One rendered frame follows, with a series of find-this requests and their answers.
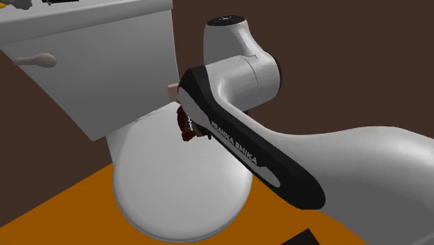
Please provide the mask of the dark red toothed object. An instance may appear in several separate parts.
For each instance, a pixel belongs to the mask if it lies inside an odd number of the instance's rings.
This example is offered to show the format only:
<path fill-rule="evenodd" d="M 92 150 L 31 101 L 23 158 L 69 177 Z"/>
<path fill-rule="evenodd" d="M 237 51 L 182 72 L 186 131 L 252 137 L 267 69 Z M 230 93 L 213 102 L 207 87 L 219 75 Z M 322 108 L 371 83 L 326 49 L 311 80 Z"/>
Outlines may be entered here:
<path fill-rule="evenodd" d="M 185 113 L 182 106 L 177 109 L 177 124 L 182 133 L 183 141 L 190 141 L 194 137 L 206 136 L 211 140 L 211 133 L 208 129 L 193 122 Z"/>

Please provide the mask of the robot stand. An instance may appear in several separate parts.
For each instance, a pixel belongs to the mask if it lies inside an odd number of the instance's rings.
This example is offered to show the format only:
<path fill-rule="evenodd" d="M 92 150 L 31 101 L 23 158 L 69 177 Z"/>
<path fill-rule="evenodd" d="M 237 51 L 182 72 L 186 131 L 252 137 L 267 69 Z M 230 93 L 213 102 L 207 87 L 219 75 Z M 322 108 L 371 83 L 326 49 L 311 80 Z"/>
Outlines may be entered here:
<path fill-rule="evenodd" d="M 281 245 L 320 245 L 320 243 L 308 228 L 291 239 L 288 239 Z"/>

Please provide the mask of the small pink box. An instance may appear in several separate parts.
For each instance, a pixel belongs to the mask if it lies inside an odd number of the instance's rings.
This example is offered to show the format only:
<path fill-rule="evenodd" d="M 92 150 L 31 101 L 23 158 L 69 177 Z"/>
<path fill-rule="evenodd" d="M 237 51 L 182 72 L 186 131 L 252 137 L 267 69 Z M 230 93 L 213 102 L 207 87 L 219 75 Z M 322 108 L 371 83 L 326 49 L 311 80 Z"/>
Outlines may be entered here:
<path fill-rule="evenodd" d="M 168 89 L 168 96 L 170 101 L 177 102 L 179 104 L 178 85 L 179 84 L 169 84 L 167 86 L 167 89 Z"/>

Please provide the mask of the white toilet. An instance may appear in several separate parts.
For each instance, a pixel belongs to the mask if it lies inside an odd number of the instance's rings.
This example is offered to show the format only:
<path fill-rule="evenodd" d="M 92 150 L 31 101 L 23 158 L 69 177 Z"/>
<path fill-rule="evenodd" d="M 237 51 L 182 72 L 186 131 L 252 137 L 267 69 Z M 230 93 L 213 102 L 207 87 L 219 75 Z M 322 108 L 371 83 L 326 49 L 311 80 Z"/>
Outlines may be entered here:
<path fill-rule="evenodd" d="M 252 173 L 215 140 L 182 140 L 172 0 L 79 0 L 0 10 L 0 50 L 95 141 L 105 138 L 126 220 L 164 242 L 228 227 Z"/>

